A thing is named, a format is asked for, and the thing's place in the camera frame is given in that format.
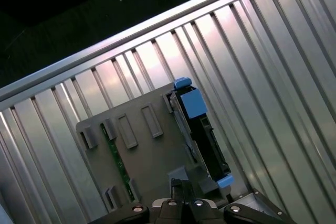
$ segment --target dark floor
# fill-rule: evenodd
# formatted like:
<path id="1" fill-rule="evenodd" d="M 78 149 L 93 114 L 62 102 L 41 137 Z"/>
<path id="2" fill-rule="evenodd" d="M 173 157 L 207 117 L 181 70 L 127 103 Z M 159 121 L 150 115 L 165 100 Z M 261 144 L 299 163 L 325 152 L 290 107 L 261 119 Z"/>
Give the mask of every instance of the dark floor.
<path id="1" fill-rule="evenodd" d="M 186 1 L 0 0 L 0 87 Z"/>

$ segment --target corrugated metal surface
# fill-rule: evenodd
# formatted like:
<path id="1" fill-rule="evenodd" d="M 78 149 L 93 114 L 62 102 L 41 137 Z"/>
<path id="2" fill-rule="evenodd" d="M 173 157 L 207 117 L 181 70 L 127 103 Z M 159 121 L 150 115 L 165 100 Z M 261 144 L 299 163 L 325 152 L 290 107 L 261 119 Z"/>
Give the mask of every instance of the corrugated metal surface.
<path id="1" fill-rule="evenodd" d="M 1 102 L 11 174 L 0 188 L 14 181 L 31 222 L 102 216 L 76 123 L 191 77 L 235 171 L 233 196 L 246 184 L 298 223 L 336 223 L 335 41 L 334 0 L 214 2 Z"/>

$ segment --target blue tab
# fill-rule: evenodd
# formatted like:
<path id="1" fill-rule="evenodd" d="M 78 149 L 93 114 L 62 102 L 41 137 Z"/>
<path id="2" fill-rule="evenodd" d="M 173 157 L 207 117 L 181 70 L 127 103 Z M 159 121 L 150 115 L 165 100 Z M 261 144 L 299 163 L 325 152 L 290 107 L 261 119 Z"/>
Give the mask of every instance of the blue tab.
<path id="1" fill-rule="evenodd" d="M 198 89 L 181 95 L 181 99 L 190 119 L 207 112 L 201 92 Z"/>
<path id="2" fill-rule="evenodd" d="M 222 178 L 221 180 L 217 181 L 220 188 L 225 188 L 229 185 L 231 185 L 235 181 L 235 178 L 228 174 L 225 178 Z"/>
<path id="3" fill-rule="evenodd" d="M 175 82 L 174 82 L 174 89 L 180 89 L 186 86 L 190 86 L 192 84 L 191 79 L 190 78 L 178 78 Z"/>

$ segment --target gray plastic clip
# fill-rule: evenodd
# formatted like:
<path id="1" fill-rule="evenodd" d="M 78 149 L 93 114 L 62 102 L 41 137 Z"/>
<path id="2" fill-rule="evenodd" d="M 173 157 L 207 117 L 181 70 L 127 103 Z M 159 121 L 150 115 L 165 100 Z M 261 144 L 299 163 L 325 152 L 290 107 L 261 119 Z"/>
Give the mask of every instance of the gray plastic clip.
<path id="1" fill-rule="evenodd" d="M 114 211 L 121 207 L 121 202 L 118 197 L 115 186 L 112 186 L 105 191 L 104 198 L 107 200 L 107 206 L 109 212 Z"/>
<path id="2" fill-rule="evenodd" d="M 172 94 L 172 92 L 170 91 L 170 92 L 162 95 L 164 103 L 166 104 L 169 113 L 173 113 L 173 109 L 172 109 L 172 107 L 169 103 L 169 100 L 168 100 L 168 97 L 170 97 L 171 94 Z"/>
<path id="3" fill-rule="evenodd" d="M 120 115 L 118 117 L 118 122 L 120 126 L 120 133 L 125 142 L 126 148 L 130 149 L 137 146 L 138 142 L 136 141 L 133 129 L 130 125 L 130 122 L 128 121 L 126 114 Z"/>
<path id="4" fill-rule="evenodd" d="M 105 130 L 107 132 L 107 135 L 109 136 L 109 139 L 110 140 L 115 139 L 117 137 L 117 134 L 113 127 L 111 119 L 105 119 L 104 121 L 102 121 L 102 124 L 105 127 Z"/>
<path id="5" fill-rule="evenodd" d="M 91 128 L 85 128 L 82 132 L 80 132 L 80 136 L 86 149 L 92 149 L 98 145 Z"/>
<path id="6" fill-rule="evenodd" d="M 154 113 L 152 104 L 148 103 L 141 109 L 143 116 L 147 122 L 147 125 L 152 133 L 153 138 L 161 136 L 163 134 L 159 121 Z"/>
<path id="7" fill-rule="evenodd" d="M 135 181 L 133 178 L 130 179 L 130 181 L 128 182 L 129 186 L 131 187 L 131 191 L 133 193 L 134 199 L 137 202 L 140 202 L 141 199 L 141 195 L 139 193 L 139 190 L 137 188 L 137 185 L 135 184 Z"/>

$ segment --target screw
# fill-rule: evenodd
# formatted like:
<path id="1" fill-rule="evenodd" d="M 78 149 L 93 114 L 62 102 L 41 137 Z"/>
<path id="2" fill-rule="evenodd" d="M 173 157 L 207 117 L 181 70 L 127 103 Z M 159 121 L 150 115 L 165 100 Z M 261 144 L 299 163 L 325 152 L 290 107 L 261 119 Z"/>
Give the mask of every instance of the screw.
<path id="1" fill-rule="evenodd" d="M 203 201 L 197 200 L 194 202 L 194 204 L 200 207 L 201 205 L 203 205 Z"/>
<path id="2" fill-rule="evenodd" d="M 141 212 L 142 211 L 142 207 L 134 207 L 133 211 L 134 212 Z"/>
<path id="3" fill-rule="evenodd" d="M 174 201 L 169 201 L 169 202 L 168 202 L 168 205 L 170 205 L 170 206 L 176 206 L 176 205 L 177 205 L 177 203 L 176 203 L 176 202 L 174 202 Z"/>
<path id="4" fill-rule="evenodd" d="M 232 206 L 232 207 L 230 207 L 230 209 L 231 209 L 233 212 L 240 212 L 240 211 L 241 211 L 240 207 L 236 207 L 236 206 Z"/>

